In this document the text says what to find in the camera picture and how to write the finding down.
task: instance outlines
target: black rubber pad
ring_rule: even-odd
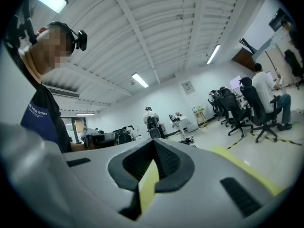
[[[77,160],[72,160],[72,161],[67,161],[67,165],[69,167],[76,166],[76,165],[81,165],[87,162],[90,162],[91,160],[89,158],[81,158]]]
[[[225,178],[220,183],[244,217],[262,207],[234,178]]]

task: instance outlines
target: glossy floor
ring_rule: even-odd
[[[239,141],[241,139],[239,130],[228,136],[227,133],[231,130],[230,126],[226,128],[217,120],[210,122],[208,128],[200,128],[191,133],[186,132],[186,135],[193,135],[196,147],[205,150],[211,150],[216,146],[226,149],[239,141],[228,151],[285,189],[296,181],[304,164],[304,87],[301,87],[300,90],[295,87],[288,88],[287,93],[292,97],[291,123],[293,127],[289,131],[280,132],[276,128],[273,130],[277,133],[278,139],[291,140],[301,143],[302,146],[281,141],[273,142],[265,138],[261,138],[259,143],[255,143],[256,137],[250,134],[248,127],[244,128],[245,137]],[[181,135],[173,135],[168,139],[179,141]]]

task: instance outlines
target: wall sign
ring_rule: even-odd
[[[188,81],[188,82],[183,83],[181,85],[184,88],[184,91],[185,91],[186,95],[189,95],[189,94],[195,92],[195,89],[194,89],[191,81]]]

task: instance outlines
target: black shoe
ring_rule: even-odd
[[[278,125],[278,130],[280,131],[285,131],[285,130],[290,130],[293,126],[291,124],[285,124],[284,126],[283,125]]]

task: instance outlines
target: chair armrest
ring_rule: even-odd
[[[274,102],[277,102],[281,98],[280,95],[277,95],[270,103],[273,104]]]

